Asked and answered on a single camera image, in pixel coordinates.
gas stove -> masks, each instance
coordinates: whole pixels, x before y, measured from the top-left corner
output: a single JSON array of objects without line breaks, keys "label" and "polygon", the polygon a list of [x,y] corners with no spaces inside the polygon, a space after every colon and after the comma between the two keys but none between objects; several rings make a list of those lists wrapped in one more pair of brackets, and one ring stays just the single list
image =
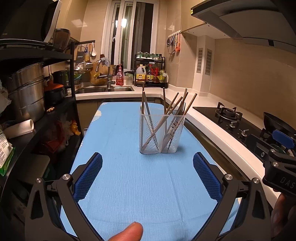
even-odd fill
[{"label": "gas stove", "polygon": [[264,113],[264,115],[267,115],[264,119],[264,125],[269,131],[264,128],[260,129],[244,119],[243,114],[236,111],[236,107],[229,109],[221,102],[218,102],[217,107],[193,108],[235,137],[263,163],[267,157],[268,151],[271,149],[281,154],[290,155],[292,153],[292,155],[296,156],[295,139],[293,139],[294,136],[291,135],[291,133],[294,135],[296,131],[275,116],[271,115],[281,124],[284,123],[289,132],[286,132],[286,129],[281,128],[280,125],[278,128],[271,129],[266,121],[268,120],[268,115],[270,115],[268,113]]}]

microwave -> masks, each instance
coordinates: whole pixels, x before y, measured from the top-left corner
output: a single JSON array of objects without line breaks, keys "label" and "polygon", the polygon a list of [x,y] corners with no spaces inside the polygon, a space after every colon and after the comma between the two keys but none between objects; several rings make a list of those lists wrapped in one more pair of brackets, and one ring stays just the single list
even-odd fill
[{"label": "microwave", "polygon": [[53,43],[60,0],[8,0],[0,16],[0,44]]}]

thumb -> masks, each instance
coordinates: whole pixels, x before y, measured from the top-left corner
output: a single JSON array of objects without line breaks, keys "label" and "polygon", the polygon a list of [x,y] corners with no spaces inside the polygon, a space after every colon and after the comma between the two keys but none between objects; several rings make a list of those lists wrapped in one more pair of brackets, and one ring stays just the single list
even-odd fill
[{"label": "thumb", "polygon": [[133,222],[125,230],[111,237],[108,241],[140,241],[143,227],[140,223]]}]

human hand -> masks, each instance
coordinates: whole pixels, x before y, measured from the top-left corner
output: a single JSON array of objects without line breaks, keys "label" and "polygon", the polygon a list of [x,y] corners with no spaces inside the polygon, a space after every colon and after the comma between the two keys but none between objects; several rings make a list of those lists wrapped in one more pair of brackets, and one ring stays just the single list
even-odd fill
[{"label": "human hand", "polygon": [[133,222],[125,230],[111,237],[108,241],[140,241],[143,234],[143,226]]},{"label": "human hand", "polygon": [[274,205],[274,209],[270,217],[273,236],[278,235],[282,231],[286,221],[290,219],[295,211],[295,199],[286,197],[283,193],[281,193]]}]

range hood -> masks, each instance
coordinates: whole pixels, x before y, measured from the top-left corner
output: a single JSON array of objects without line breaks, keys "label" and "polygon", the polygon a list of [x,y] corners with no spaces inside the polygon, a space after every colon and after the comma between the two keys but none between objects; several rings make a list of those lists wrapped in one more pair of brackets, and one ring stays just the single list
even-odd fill
[{"label": "range hood", "polygon": [[206,0],[191,15],[231,38],[296,53],[296,0]]}]

